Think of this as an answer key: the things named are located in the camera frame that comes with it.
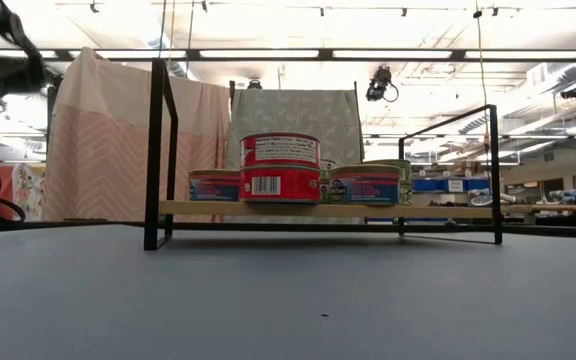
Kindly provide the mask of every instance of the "white curtain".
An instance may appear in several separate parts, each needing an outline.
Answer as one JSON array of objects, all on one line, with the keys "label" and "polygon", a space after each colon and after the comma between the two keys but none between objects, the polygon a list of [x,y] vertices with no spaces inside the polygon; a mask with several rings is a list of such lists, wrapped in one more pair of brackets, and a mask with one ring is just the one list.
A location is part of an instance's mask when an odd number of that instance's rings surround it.
[{"label": "white curtain", "polygon": [[[53,114],[45,219],[143,221],[150,75],[96,58],[90,49],[70,65]],[[176,199],[187,200],[189,170],[224,167],[229,91],[177,77],[170,82],[180,121]],[[170,131],[166,108],[163,128],[162,199]]]}]

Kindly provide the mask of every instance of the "gray table surface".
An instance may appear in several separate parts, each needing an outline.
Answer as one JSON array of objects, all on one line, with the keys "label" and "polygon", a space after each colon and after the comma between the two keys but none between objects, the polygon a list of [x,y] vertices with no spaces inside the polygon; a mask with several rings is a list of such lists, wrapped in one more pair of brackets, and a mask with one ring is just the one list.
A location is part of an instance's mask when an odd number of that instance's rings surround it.
[{"label": "gray table surface", "polygon": [[576,239],[145,253],[142,233],[0,233],[0,359],[576,359]]}]

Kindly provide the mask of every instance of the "can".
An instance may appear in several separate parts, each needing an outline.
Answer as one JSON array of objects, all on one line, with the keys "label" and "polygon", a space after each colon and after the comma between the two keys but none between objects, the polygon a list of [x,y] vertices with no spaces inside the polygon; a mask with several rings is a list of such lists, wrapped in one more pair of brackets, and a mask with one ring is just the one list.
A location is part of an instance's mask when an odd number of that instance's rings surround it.
[{"label": "can", "polygon": [[271,132],[241,139],[241,167],[298,165],[319,170],[319,139],[310,135]]},{"label": "can", "polygon": [[191,201],[239,201],[239,171],[192,170],[188,175]]},{"label": "can", "polygon": [[412,182],[407,180],[399,182],[399,205],[412,206]]},{"label": "can", "polygon": [[316,204],[319,170],[305,166],[255,166],[241,169],[239,198],[244,202]]},{"label": "can", "polygon": [[327,183],[330,180],[330,170],[337,168],[337,163],[333,160],[321,159],[321,182]]},{"label": "can", "polygon": [[378,164],[396,166],[401,169],[401,180],[410,181],[412,169],[410,168],[410,161],[400,159],[383,159],[383,160],[370,160],[364,161],[362,164]]},{"label": "can", "polygon": [[320,160],[321,168],[321,200],[322,204],[330,204],[330,170],[337,168],[337,163],[329,159]]},{"label": "can", "polygon": [[332,203],[395,205],[401,169],[389,165],[351,165],[330,171]]}]

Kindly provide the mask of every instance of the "wooden plank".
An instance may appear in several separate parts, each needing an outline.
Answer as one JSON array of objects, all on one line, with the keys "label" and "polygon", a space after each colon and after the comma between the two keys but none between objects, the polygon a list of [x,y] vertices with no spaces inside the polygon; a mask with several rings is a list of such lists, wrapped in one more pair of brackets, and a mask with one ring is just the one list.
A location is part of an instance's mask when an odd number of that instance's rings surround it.
[{"label": "wooden plank", "polygon": [[440,206],[364,206],[250,204],[212,201],[160,201],[161,214],[230,216],[313,216],[313,217],[417,217],[491,218],[490,208]]},{"label": "wooden plank", "polygon": [[514,213],[532,213],[538,211],[576,211],[576,205],[506,205],[501,211]]}]

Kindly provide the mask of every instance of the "metal shelf rack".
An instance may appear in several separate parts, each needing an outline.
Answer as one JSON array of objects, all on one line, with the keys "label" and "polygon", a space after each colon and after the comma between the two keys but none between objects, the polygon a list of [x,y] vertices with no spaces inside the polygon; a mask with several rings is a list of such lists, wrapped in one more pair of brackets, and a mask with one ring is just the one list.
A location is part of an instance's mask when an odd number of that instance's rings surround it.
[{"label": "metal shelf rack", "polygon": [[[160,180],[160,149],[162,140],[163,122],[163,101],[166,101],[170,114],[170,142],[168,155],[168,173],[166,200],[159,201],[159,180]],[[432,129],[466,118],[481,111],[489,111],[491,124],[491,152],[492,152],[492,188],[493,207],[490,208],[445,208],[445,207],[370,207],[353,205],[249,205],[243,203],[203,203],[175,201],[175,167],[177,154],[177,133],[179,128],[179,117],[172,95],[172,87],[166,70],[164,59],[152,60],[152,77],[150,93],[150,127],[148,135],[148,170],[146,188],[146,215],[144,226],[144,250],[157,250],[172,238],[173,215],[174,214],[206,214],[212,215],[293,215],[293,216],[351,216],[351,217],[393,217],[399,218],[399,224],[388,226],[375,225],[303,225],[303,224],[282,224],[277,226],[259,226],[259,224],[185,224],[189,228],[204,230],[261,230],[264,231],[347,231],[354,232],[375,232],[375,228],[380,228],[379,232],[390,231],[393,233],[420,233],[420,232],[471,232],[490,231],[494,233],[494,244],[502,243],[502,214],[499,197],[499,150],[497,131],[497,107],[495,105],[484,105],[465,114],[443,121],[439,124],[428,127],[424,130],[407,135],[399,140],[399,157],[403,158],[403,142],[407,138],[423,134]],[[159,238],[159,216],[164,215],[164,236]],[[493,227],[472,227],[472,226],[411,226],[404,225],[405,217],[415,217],[423,214],[424,217],[470,217],[470,218],[492,218]]]}]

